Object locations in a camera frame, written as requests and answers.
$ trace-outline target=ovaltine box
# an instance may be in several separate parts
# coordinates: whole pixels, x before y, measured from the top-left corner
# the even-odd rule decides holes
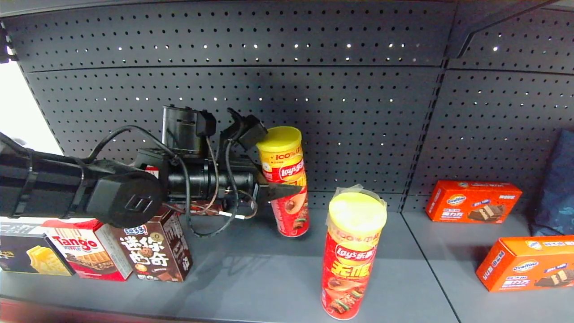
[[[489,291],[574,285],[574,236],[500,238],[476,275]]]
[[[124,281],[130,275],[130,263],[109,224],[90,219],[54,219],[42,226],[81,278]]]
[[[0,218],[0,268],[30,274],[71,276],[73,269],[46,237],[44,218]]]
[[[502,223],[520,195],[510,183],[440,180],[426,213],[433,221]]]
[[[183,282],[189,273],[191,254],[173,210],[162,207],[146,224],[111,230],[138,278]]]

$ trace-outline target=orange box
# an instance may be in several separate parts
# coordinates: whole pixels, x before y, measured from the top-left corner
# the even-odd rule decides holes
[[[574,285],[574,236],[500,238],[476,275],[489,291]]]
[[[502,223],[520,195],[510,183],[440,180],[426,213],[433,221]]]

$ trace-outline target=blue bag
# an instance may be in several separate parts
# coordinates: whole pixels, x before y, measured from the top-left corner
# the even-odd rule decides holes
[[[574,133],[562,130],[548,161],[533,236],[574,234]]]

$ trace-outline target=pegboard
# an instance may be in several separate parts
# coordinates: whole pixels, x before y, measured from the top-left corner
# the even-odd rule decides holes
[[[309,208],[327,209],[334,192],[309,192]],[[379,197],[387,202],[389,212],[399,212],[402,203],[401,194],[378,193]]]
[[[409,195],[460,179],[511,182],[535,196],[560,129],[573,129],[573,85],[573,75],[448,70]]]
[[[142,126],[161,134],[162,105],[207,109],[218,130],[233,107],[268,127],[303,134],[312,191],[361,183],[403,194],[441,69],[434,67],[187,67],[71,70],[27,74],[64,154],[88,155],[109,131]],[[130,163],[136,133],[101,157]]]
[[[142,66],[439,66],[452,2],[202,1],[3,21],[23,72]]]
[[[574,14],[537,9],[489,27],[451,68],[574,74]]]

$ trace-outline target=potato chip can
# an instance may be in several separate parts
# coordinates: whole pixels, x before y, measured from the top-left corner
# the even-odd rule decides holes
[[[301,132],[289,126],[271,128],[257,148],[269,182],[302,187],[297,194],[271,201],[277,229],[286,237],[305,234],[309,230],[309,208]]]
[[[386,220],[386,203],[374,193],[348,191],[330,201],[321,302],[331,317],[357,315]]]

